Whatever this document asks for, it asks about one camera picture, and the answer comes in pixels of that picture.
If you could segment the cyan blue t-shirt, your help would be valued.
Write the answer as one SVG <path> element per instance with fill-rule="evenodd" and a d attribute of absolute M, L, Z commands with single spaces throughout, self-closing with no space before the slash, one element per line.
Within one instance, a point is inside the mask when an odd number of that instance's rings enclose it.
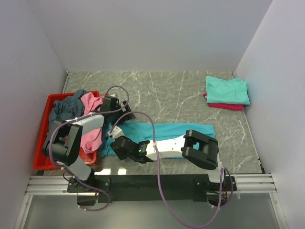
<path fill-rule="evenodd" d="M 99 157 L 115 156 L 115 152 L 110 147 L 113 139 L 107 136 L 111 125 L 103 128 L 102 145 L 99 148 Z M 152 140 L 153 129 L 149 123 L 140 122 L 125 122 L 119 125 L 125 136 L 132 141 L 138 143 L 141 141 Z M 175 137 L 180 137 L 186 133 L 187 130 L 192 129 L 205 134 L 209 137 L 216 137 L 213 125 L 205 125 L 198 123 L 160 123 L 155 124 L 155 138 L 157 141 L 168 140 Z"/>

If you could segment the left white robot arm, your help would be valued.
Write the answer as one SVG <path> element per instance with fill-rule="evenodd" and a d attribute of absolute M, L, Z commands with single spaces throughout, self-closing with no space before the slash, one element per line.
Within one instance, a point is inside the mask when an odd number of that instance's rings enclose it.
<path fill-rule="evenodd" d="M 125 100 L 121 104 L 118 98 L 107 95 L 103 103 L 87 115 L 65 121 L 56 119 L 44 142 L 42 154 L 55 166 L 75 176 L 83 191 L 93 190 L 94 171 L 79 156 L 81 138 L 90 131 L 102 129 L 104 125 L 114 125 L 122 115 L 131 111 L 128 102 Z"/>

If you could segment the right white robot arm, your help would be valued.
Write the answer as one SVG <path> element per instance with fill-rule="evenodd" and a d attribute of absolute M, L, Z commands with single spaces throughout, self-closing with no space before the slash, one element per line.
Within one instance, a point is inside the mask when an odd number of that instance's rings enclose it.
<path fill-rule="evenodd" d="M 113 131 L 108 132 L 108 136 L 113 139 L 111 148 L 120 160 L 130 158 L 134 162 L 146 164 L 158 158 L 181 156 L 204 170 L 212 189 L 220 190 L 226 184 L 219 158 L 218 141 L 208 135 L 190 129 L 184 135 L 168 140 L 136 143 L 127 138 L 120 128 L 115 127 Z"/>

